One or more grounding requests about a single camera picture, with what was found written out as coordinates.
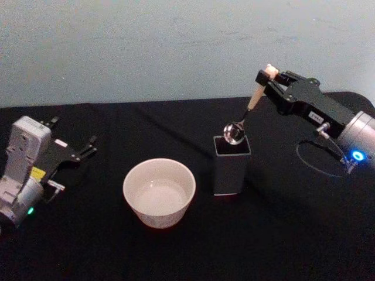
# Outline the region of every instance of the black cup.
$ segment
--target black cup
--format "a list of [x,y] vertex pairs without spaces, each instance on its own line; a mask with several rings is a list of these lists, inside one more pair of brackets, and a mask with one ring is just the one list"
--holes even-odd
[[223,136],[214,136],[214,187],[213,194],[231,195],[241,193],[251,150],[247,136],[238,145],[227,143]]

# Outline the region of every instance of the white bowl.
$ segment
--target white bowl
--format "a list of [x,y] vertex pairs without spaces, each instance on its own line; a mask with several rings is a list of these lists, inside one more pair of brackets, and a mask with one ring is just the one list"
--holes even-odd
[[183,164],[156,158],[136,165],[122,190],[138,218],[152,228],[167,228],[181,220],[194,193],[195,179]]

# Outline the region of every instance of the white wall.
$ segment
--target white wall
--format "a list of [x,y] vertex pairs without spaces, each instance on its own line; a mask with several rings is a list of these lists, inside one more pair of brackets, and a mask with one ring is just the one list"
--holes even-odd
[[374,101],[374,7],[0,0],[0,107],[249,96],[269,62]]

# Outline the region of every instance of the table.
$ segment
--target table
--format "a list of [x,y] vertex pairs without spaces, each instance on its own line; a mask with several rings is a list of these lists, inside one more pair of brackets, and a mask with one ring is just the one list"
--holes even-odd
[[[364,97],[329,93],[375,116]],[[98,153],[62,171],[65,192],[38,204],[0,242],[0,280],[374,280],[375,173],[343,178],[306,167],[296,144],[314,127],[280,116],[263,97],[249,115],[252,149],[242,194],[212,195],[213,136],[241,118],[248,98],[0,109],[0,166],[12,122],[61,117],[53,137]],[[127,172],[167,157],[195,175],[196,195],[171,229],[143,225],[122,196]],[[328,170],[338,165],[319,158]]]

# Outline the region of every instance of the blue led light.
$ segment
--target blue led light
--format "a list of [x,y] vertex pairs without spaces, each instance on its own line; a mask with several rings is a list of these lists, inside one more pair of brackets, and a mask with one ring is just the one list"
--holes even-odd
[[358,150],[354,150],[352,152],[352,156],[357,161],[362,161],[364,159],[364,154],[362,152],[359,152]]

